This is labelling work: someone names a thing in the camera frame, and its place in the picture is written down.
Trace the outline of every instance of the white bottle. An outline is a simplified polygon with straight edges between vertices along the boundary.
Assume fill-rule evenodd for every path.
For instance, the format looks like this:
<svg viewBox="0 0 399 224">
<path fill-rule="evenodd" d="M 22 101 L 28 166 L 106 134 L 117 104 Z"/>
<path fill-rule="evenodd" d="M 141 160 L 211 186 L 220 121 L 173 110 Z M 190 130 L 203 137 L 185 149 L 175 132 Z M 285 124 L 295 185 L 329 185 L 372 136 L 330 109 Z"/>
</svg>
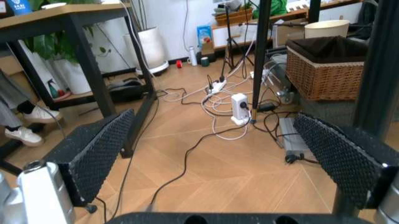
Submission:
<svg viewBox="0 0 399 224">
<path fill-rule="evenodd" d="M 197 57 L 195 56 L 194 47 L 190 46 L 188 50 L 190 52 L 190 58 L 187 59 L 187 62 L 190 63 L 192 66 L 197 66 Z"/>
</svg>

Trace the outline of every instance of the white power adapter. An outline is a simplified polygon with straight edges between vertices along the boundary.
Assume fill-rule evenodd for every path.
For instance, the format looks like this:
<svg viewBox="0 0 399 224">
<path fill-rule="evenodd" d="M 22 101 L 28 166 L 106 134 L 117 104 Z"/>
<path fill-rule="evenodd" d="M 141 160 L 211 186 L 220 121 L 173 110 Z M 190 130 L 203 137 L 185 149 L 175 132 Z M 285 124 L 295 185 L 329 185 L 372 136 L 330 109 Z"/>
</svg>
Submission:
<svg viewBox="0 0 399 224">
<path fill-rule="evenodd" d="M 269 72 L 269 69 L 263 69 L 263 71 L 262 71 L 262 81 L 264 81 L 265 76 L 266 76 L 266 74 L 267 74 L 268 72 Z M 254 74 L 255 74 L 255 72 L 254 72 L 254 71 L 251 71 L 249 74 L 251 75 L 251 78 L 254 79 Z"/>
<path fill-rule="evenodd" d="M 249 113 L 247 108 L 242 108 L 241 104 L 245 103 L 248 106 L 248 97 L 242 93 L 231 96 L 231 107 L 233 109 L 233 116 L 231 120 L 238 126 L 248 122 Z"/>
</svg>

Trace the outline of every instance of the tripod stand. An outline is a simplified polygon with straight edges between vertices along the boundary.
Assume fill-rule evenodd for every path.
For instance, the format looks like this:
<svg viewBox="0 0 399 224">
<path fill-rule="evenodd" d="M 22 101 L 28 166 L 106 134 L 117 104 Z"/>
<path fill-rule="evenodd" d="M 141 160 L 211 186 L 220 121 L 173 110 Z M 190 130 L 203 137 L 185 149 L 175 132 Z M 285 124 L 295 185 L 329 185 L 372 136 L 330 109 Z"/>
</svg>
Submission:
<svg viewBox="0 0 399 224">
<path fill-rule="evenodd" d="M 242 49 L 240 48 L 240 46 L 238 45 L 238 43 L 231 37 L 231 30 L 230 30 L 230 17 L 228 15 L 228 11 L 229 11 L 229 6 L 225 6 L 226 9 L 226 19 L 227 19 L 227 34 L 228 34 L 228 38 L 227 38 L 227 46 L 226 46 L 226 54 L 224 57 L 224 61 L 223 61 L 223 67 L 221 70 L 221 74 L 223 76 L 224 73 L 224 68 L 226 66 L 226 64 L 229 65 L 230 67 L 230 71 L 233 70 L 237 64 L 239 63 L 239 61 L 237 62 L 237 64 L 234 64 L 234 58 L 233 58 L 233 44 L 239 49 L 240 53 L 244 55 L 244 52 L 242 51 Z M 248 59 L 248 61 L 254 65 L 254 63 L 251 61 L 251 59 L 248 56 L 245 56 L 246 59 Z"/>
</svg>

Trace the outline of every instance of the black sock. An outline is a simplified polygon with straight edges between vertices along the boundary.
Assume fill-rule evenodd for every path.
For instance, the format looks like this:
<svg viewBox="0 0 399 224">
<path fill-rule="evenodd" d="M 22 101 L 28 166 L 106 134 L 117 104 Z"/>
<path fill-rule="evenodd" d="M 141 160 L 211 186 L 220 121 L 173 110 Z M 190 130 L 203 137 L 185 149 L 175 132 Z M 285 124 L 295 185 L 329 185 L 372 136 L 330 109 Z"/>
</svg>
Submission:
<svg viewBox="0 0 399 224">
<path fill-rule="evenodd" d="M 29 102 L 29 100 L 27 100 L 17 106 L 17 110 L 19 112 L 26 113 L 26 114 L 32 113 L 34 108 L 35 108 L 35 105 L 33 105 L 31 102 Z"/>
<path fill-rule="evenodd" d="M 14 132 L 16 130 L 18 130 L 18 128 L 20 128 L 21 126 L 17 126 L 17 127 L 9 127 L 9 126 L 5 126 L 5 128 L 11 132 Z"/>
</svg>

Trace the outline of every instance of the red cup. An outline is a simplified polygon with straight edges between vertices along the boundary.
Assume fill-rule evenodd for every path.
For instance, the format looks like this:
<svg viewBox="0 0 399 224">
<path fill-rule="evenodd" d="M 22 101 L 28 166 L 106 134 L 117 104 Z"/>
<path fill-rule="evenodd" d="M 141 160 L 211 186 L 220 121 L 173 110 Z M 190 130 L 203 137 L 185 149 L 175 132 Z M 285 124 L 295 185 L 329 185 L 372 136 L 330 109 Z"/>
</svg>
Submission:
<svg viewBox="0 0 399 224">
<path fill-rule="evenodd" d="M 181 62 L 181 60 L 177 60 L 176 61 L 176 66 L 181 69 L 183 67 L 183 63 Z"/>
</svg>

